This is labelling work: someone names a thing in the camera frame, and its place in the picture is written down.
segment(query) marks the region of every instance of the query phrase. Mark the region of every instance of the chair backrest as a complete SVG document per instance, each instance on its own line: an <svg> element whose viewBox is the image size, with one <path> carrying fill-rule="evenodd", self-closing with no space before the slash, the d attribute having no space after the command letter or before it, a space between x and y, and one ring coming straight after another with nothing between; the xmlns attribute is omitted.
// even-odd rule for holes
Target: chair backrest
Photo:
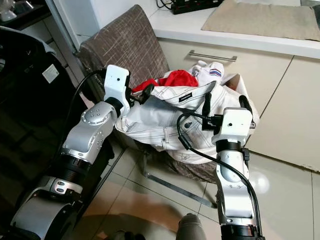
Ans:
<svg viewBox="0 0 320 240"><path fill-rule="evenodd" d="M157 37L139 5L84 41L77 57L88 72L109 64L128 69L131 88L148 78L162 77L169 70Z"/></svg>

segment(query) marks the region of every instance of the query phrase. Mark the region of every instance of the black cable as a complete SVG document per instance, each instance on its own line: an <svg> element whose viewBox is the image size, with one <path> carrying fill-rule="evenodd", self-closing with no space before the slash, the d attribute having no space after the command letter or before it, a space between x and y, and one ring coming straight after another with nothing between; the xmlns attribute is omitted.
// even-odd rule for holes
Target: black cable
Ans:
<svg viewBox="0 0 320 240"><path fill-rule="evenodd" d="M262 235L262 227L261 227L261 219L260 219L260 210L259 210L258 198L257 198L256 192L255 192L254 188L252 187L251 183L249 182L249 180L241 172L239 172L234 167L230 166L229 164L227 164L227 163L225 163L225 162L223 162L221 160L215 159L212 156L206 155L206 154L194 149L190 145L190 143L187 141L187 139L182 135L181 128L180 128L181 118L189 117L189 116L194 116L194 117L198 117L198 118L201 118L201 119L209 119L210 118L209 116L203 116L203 115L200 115L200 114L197 114L197 113L183 113L183 114L181 114L177 119L176 127L177 127L177 131L178 131L179 139L181 140L181 138L182 138L182 141L181 141L182 144L185 147L187 146L186 148L191 150L195 154L198 154L201 157L209 159L209 160L211 160L211 161L213 161L213 162L215 162L215 163L217 163L219 165L222 165L225 168L231 170L232 172L234 172L241 179L241 181L246 185L249 194L251 195L251 200L253 201L255 217L256 217L256 227L257 227L257 230L258 230L259 237L262 237L263 235Z"/></svg>
<svg viewBox="0 0 320 240"><path fill-rule="evenodd" d="M156 5L157 5L158 8L161 9L161 8L163 8L163 7L166 7L167 9L171 10L171 7L168 7L167 5L168 5L168 4L172 4L172 3L173 3L172 1L169 2L169 3L164 3L163 0L160 0L160 2L163 4L162 6L159 5L158 0L155 0L155 1L156 1Z"/></svg>
<svg viewBox="0 0 320 240"><path fill-rule="evenodd" d="M57 150L55 152L55 155L54 155L53 159L57 158L57 156L59 155L60 149L62 148L62 145L64 144L64 141L65 141L65 138L66 138L66 131L67 131L67 126L68 126L68 121L69 121L69 118L70 118L70 115L71 115L71 111L72 111L72 108L73 108L73 105L74 105L74 101L75 101L78 93L81 91L83 85L87 82L87 80L90 79L92 76L94 76L96 74L101 74L101 75L106 74L106 70L102 69L102 70L96 70L96 71L90 72L87 76L85 76L83 78L83 80L77 86L77 88L76 88L76 90L75 90L75 92L73 94L73 97L71 99L66 118L64 120L64 125L63 125L63 128L62 128L62 134L61 134L60 142L59 142L59 145L57 147Z"/></svg>

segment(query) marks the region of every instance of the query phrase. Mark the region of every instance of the tiled floor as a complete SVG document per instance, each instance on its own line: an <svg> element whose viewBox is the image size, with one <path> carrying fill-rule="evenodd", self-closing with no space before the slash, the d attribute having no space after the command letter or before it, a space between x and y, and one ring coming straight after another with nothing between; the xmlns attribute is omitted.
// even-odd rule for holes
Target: tiled floor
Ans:
<svg viewBox="0 0 320 240"><path fill-rule="evenodd" d="M122 148L112 145L118 156ZM174 240L178 222L187 213L198 214L207 240L221 239L217 210L145 178L137 164L142 157L139 151L124 151L71 239L103 240L117 230L126 230L141 233L147 240ZM249 171L267 240L320 239L320 174L253 153ZM150 166L148 172L208 200L216 199L214 184L156 166Z"/></svg>

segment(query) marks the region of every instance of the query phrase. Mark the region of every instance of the red cloth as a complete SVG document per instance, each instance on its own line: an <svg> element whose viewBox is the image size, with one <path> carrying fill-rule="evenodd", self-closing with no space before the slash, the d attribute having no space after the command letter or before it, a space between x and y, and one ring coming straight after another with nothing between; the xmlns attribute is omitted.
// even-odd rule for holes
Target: red cloth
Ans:
<svg viewBox="0 0 320 240"><path fill-rule="evenodd" d="M133 93L139 92L149 84L153 84L154 86L189 86L189 87L198 87L197 79L188 73L185 70L176 70L169 74L167 78L160 78L158 83L153 79L150 78L147 81L144 81L139 86L136 86L132 89Z"/></svg>

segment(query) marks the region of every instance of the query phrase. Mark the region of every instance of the drawer handle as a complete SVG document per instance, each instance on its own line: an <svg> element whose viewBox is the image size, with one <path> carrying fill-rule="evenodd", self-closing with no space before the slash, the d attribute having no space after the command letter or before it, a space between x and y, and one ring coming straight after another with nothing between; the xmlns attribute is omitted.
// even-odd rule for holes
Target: drawer handle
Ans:
<svg viewBox="0 0 320 240"><path fill-rule="evenodd" d="M237 61L237 58L238 58L237 56L233 56L232 58L227 58L227 57L222 57L222 56L205 55L205 54L195 53L195 50L191 50L188 53L188 55L209 58L209 59L218 59L218 60L229 61L229 62L235 62L235 61Z"/></svg>

